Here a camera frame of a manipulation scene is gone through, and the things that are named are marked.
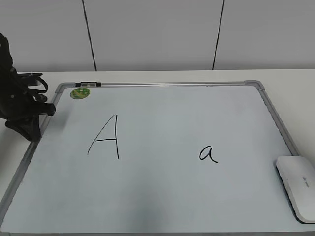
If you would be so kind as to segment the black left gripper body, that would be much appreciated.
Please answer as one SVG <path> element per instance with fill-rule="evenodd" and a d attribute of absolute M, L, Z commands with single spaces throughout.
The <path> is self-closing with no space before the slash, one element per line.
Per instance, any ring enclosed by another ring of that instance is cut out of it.
<path fill-rule="evenodd" d="M 34 86 L 32 73 L 19 74 L 13 66 L 8 39 L 0 35 L 0 117 L 11 123 L 29 123 L 33 119 Z"/>

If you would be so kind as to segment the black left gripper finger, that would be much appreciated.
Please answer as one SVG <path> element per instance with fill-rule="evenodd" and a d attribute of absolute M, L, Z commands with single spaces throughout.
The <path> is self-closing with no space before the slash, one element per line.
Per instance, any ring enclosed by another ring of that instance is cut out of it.
<path fill-rule="evenodd" d="M 53 116 L 56 112 L 56 107 L 53 103 L 38 103 L 36 102 L 31 109 L 34 115 L 48 115 Z"/>
<path fill-rule="evenodd" d="M 18 132 L 30 142 L 39 141 L 42 137 L 39 127 L 39 115 L 34 115 L 18 120 L 7 120 L 5 122 L 5 126 Z"/>

